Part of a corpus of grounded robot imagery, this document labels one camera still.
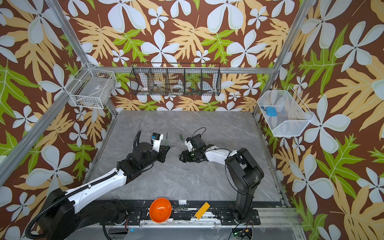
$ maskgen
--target floral wallpaper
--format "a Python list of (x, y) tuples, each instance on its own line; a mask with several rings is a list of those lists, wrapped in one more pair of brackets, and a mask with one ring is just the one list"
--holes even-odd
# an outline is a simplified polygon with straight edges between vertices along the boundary
[(64, 0), (95, 65), (221, 63), (268, 67), (301, 0)]
[[(0, 0), (0, 165), (73, 80), (80, 63), (43, 0)], [(0, 239), (25, 239), (54, 189), (82, 184), (110, 122), (69, 102), (0, 187)]]
[(383, 7), (317, 1), (273, 85), (295, 89), (315, 117), (301, 136), (280, 138), (257, 114), (310, 240), (384, 238)]
[[(60, 1), (97, 66), (273, 67), (302, 1)], [(224, 74), (219, 96), (135, 96), (118, 73), (117, 110), (252, 111), (266, 74)]]

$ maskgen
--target blue box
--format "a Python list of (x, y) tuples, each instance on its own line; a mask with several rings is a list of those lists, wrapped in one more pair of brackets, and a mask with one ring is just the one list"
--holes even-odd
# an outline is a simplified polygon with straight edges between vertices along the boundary
[(276, 108), (274, 107), (267, 107), (266, 108), (266, 114), (270, 117), (276, 117), (277, 116), (277, 112), (276, 112)]

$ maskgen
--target orange bowl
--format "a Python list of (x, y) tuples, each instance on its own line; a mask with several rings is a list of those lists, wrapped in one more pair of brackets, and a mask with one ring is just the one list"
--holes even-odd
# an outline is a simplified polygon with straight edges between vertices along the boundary
[(172, 205), (165, 198), (159, 198), (153, 201), (149, 208), (149, 216), (155, 223), (165, 222), (172, 212)]

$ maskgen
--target gray marble table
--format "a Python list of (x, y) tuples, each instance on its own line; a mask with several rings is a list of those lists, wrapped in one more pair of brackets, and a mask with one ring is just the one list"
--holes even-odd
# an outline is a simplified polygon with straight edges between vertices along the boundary
[(195, 130), (206, 127), (202, 139), (206, 144), (230, 150), (249, 150), (265, 177), (255, 192), (254, 201), (280, 201), (266, 157), (256, 133), (251, 113), (203, 111), (122, 111), (107, 145), (91, 176), (100, 177), (116, 166), (132, 151), (135, 134), (142, 130), (140, 141), (150, 142), (153, 132), (168, 132), (170, 149), (165, 163), (155, 162), (153, 168), (131, 183), (114, 189), (99, 199), (224, 200), (236, 199), (236, 192), (227, 181), (224, 166), (216, 162), (183, 163), (179, 154), (186, 150), (184, 140)]

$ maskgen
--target black wire basket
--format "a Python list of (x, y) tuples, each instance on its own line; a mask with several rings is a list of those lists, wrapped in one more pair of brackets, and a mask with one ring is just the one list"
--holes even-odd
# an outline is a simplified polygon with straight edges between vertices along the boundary
[(132, 63), (130, 74), (132, 93), (176, 96), (220, 94), (220, 64), (176, 64), (161, 63), (162, 67), (152, 67), (149, 64)]

